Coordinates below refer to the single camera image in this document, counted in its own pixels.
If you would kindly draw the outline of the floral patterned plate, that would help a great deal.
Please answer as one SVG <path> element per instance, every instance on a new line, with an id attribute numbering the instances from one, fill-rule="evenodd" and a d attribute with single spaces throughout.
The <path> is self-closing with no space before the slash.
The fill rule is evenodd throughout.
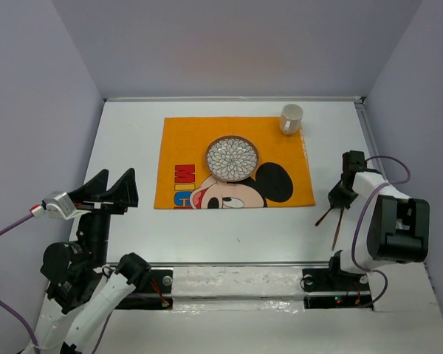
<path id="1" fill-rule="evenodd" d="M 243 136 L 221 136 L 205 151 L 205 164 L 220 181 L 238 182 L 251 177 L 259 163 L 257 147 Z"/>

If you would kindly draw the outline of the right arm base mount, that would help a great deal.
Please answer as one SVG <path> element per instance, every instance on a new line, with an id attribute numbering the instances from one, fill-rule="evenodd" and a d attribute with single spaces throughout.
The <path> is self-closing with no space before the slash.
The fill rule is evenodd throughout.
<path id="1" fill-rule="evenodd" d="M 304 268 L 300 287 L 306 310 L 374 308 L 368 278 L 359 274 L 344 277 L 327 268 Z"/>

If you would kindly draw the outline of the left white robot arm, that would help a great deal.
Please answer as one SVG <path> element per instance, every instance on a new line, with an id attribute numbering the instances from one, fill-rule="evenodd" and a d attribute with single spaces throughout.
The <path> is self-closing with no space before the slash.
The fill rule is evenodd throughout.
<path id="1" fill-rule="evenodd" d="M 41 314 L 25 353 L 82 353 L 96 329 L 133 291 L 149 281 L 151 266 L 135 253 L 124 255 L 105 284 L 98 268 L 106 264 L 112 215 L 139 203 L 136 173 L 128 169 L 108 187 L 101 170 L 72 192 L 53 192 L 32 208 L 35 217 L 78 219 L 77 239 L 49 245 L 40 272 L 48 280 Z"/>

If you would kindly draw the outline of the orange cartoon mouse placemat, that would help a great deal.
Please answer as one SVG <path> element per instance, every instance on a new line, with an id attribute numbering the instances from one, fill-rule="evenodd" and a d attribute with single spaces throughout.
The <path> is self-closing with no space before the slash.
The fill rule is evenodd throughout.
<path id="1" fill-rule="evenodd" d="M 315 205 L 300 132 L 286 136 L 277 117 L 167 117 L 159 153 L 155 209 L 241 209 Z M 205 162 L 226 136 L 252 142 L 260 162 L 247 179 L 217 179 Z"/>

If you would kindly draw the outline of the white ceramic mug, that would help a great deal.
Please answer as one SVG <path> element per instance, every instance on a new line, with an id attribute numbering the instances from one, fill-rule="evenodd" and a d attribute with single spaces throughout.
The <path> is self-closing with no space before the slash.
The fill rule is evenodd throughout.
<path id="1" fill-rule="evenodd" d="M 285 105 L 281 110 L 280 129 L 286 136 L 297 133 L 301 128 L 303 109 L 296 104 Z"/>

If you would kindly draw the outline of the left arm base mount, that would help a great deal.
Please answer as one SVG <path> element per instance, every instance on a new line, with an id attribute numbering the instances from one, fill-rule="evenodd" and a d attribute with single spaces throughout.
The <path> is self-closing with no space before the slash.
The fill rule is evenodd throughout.
<path id="1" fill-rule="evenodd" d="M 149 281 L 139 285 L 135 291 L 123 299 L 118 310 L 171 310 L 173 308 L 171 268 L 151 270 Z"/>

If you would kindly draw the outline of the aluminium table edge rail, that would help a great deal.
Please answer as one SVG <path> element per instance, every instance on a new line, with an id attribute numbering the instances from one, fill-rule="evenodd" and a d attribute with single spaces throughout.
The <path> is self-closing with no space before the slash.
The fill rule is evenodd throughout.
<path id="1" fill-rule="evenodd" d="M 207 96 L 207 97 L 110 97 L 104 98 L 105 103 L 199 103 L 199 102 L 347 102 L 363 104 L 360 96 Z"/>

